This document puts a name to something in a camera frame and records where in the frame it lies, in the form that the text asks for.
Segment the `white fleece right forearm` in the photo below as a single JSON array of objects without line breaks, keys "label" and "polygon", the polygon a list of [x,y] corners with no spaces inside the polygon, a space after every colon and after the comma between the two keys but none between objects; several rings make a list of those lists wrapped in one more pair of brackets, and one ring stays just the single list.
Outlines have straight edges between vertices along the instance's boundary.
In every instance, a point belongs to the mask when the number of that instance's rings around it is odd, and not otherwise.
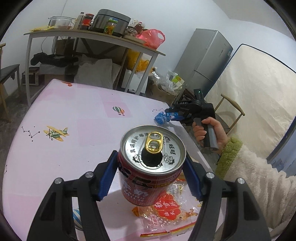
[{"label": "white fleece right forearm", "polygon": [[283,232],[295,213],[295,176],[278,172],[234,137],[223,149],[215,173],[230,182],[243,178],[272,229],[270,236]]}]

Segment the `right hand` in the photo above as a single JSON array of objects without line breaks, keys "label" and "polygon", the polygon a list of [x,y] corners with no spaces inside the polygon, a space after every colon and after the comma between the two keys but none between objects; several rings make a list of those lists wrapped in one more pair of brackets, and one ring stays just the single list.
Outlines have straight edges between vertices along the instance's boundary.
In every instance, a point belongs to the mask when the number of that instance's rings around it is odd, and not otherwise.
[{"label": "right hand", "polygon": [[[208,118],[202,120],[201,123],[203,123],[205,125],[210,124],[213,126],[214,132],[215,132],[215,135],[217,138],[217,144],[219,147],[219,150],[217,151],[217,153],[221,153],[228,142],[228,137],[227,137],[221,123],[212,117],[208,117]],[[203,145],[203,140],[204,140],[207,132],[205,131],[203,126],[197,125],[195,122],[193,122],[192,127],[193,127],[193,132],[194,132],[194,136],[195,136],[196,140],[201,145]]]}]

